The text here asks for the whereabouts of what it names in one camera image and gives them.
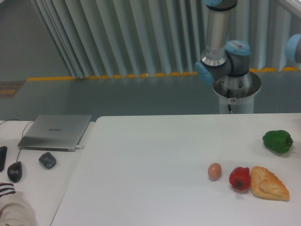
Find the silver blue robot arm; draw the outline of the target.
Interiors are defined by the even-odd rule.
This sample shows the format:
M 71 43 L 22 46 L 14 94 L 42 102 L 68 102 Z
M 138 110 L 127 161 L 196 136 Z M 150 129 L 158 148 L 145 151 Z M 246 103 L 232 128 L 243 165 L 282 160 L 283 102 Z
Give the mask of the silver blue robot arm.
M 208 83 L 250 68 L 282 70 L 301 61 L 301 3 L 298 0 L 206 0 L 205 48 L 196 62 Z

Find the cream sleeved forearm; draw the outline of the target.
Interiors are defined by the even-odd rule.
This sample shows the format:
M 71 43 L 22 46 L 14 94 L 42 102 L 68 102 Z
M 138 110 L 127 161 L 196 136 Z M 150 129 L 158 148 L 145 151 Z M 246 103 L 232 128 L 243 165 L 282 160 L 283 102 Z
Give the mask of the cream sleeved forearm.
M 38 225 L 33 208 L 11 183 L 0 183 L 0 225 Z

